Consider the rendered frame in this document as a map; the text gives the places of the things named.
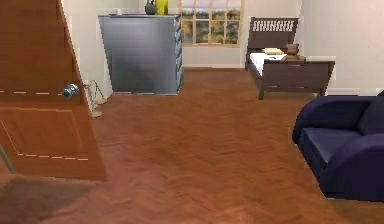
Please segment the grey chest of drawers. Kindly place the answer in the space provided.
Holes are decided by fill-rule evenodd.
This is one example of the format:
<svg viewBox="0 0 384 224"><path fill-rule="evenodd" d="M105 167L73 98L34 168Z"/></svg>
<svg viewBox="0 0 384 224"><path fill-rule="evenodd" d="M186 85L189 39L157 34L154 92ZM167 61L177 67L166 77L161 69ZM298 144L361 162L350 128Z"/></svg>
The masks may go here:
<svg viewBox="0 0 384 224"><path fill-rule="evenodd" d="M100 15L115 93L176 95L183 83L181 16Z"/></svg>

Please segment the dark brown wooden bed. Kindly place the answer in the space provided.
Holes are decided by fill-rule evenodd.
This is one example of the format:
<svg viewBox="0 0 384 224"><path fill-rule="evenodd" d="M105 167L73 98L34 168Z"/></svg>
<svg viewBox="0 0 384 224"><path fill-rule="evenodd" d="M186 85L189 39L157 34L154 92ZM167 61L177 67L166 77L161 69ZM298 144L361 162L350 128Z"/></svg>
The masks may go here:
<svg viewBox="0 0 384 224"><path fill-rule="evenodd" d="M335 62L330 60L285 61L286 44L294 43L298 18L250 18L245 69L258 81L258 96L265 92L304 92L324 96ZM264 48L284 54L267 55Z"/></svg>

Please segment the yellow green bottle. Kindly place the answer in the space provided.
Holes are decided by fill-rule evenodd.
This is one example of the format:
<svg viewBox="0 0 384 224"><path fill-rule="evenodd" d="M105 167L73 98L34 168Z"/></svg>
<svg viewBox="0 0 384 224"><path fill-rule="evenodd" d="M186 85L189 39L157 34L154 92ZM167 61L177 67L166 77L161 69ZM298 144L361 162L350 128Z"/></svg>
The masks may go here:
<svg viewBox="0 0 384 224"><path fill-rule="evenodd" d="M168 0L155 0L155 7L158 15L168 14Z"/></svg>

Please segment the dark round vase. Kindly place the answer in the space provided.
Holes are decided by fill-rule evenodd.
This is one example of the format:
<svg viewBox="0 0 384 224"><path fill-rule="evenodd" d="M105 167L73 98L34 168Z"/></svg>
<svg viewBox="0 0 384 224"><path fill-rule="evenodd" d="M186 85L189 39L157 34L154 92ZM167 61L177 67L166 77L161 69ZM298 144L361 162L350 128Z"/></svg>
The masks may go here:
<svg viewBox="0 0 384 224"><path fill-rule="evenodd" d="M155 0L147 0L147 3L145 5L145 13L147 15L155 15L157 13L157 9L154 2Z"/></svg>

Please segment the brown teddy bear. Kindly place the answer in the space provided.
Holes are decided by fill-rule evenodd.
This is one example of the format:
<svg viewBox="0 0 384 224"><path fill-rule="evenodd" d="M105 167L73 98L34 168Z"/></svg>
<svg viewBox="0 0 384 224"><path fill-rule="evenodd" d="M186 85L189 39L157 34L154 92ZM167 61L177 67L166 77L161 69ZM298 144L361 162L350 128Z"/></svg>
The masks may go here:
<svg viewBox="0 0 384 224"><path fill-rule="evenodd" d="M286 44L286 55L283 57L285 61L305 61L306 58L304 56L299 55L299 44L292 43Z"/></svg>

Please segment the silver round door knob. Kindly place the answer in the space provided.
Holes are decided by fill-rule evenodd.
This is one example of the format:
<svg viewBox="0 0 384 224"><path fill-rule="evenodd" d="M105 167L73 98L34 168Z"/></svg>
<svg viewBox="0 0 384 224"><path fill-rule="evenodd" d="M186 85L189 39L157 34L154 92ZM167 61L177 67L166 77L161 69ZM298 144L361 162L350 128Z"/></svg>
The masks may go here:
<svg viewBox="0 0 384 224"><path fill-rule="evenodd" d="M79 87L75 84L69 84L67 85L62 91L61 95L65 98L69 99L73 96L77 96L79 94L80 90Z"/></svg>

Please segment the brown wooden room door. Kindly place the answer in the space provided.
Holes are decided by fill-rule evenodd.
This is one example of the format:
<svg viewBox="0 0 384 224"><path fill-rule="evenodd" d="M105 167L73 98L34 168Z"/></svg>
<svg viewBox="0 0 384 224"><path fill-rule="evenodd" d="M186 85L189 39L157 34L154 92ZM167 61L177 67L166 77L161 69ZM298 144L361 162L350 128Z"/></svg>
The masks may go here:
<svg viewBox="0 0 384 224"><path fill-rule="evenodd" d="M0 156L15 174L107 179L61 0L0 0Z"/></svg>

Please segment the dark blue sofa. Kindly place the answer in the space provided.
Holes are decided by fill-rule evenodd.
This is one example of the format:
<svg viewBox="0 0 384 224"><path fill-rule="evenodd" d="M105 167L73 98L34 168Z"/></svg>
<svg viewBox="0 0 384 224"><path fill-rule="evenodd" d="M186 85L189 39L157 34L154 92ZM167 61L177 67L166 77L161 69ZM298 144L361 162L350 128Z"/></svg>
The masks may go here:
<svg viewBox="0 0 384 224"><path fill-rule="evenodd" d="M292 140L325 197L384 202L384 91L312 100Z"/></svg>

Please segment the arched wooden frame window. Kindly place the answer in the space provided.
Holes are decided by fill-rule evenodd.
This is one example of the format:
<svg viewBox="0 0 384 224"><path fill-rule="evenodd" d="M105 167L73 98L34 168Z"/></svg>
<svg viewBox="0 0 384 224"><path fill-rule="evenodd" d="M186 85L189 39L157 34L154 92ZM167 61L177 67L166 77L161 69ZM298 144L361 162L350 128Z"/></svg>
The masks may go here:
<svg viewBox="0 0 384 224"><path fill-rule="evenodd" d="M236 46L242 26L243 0L178 0L187 46Z"/></svg>

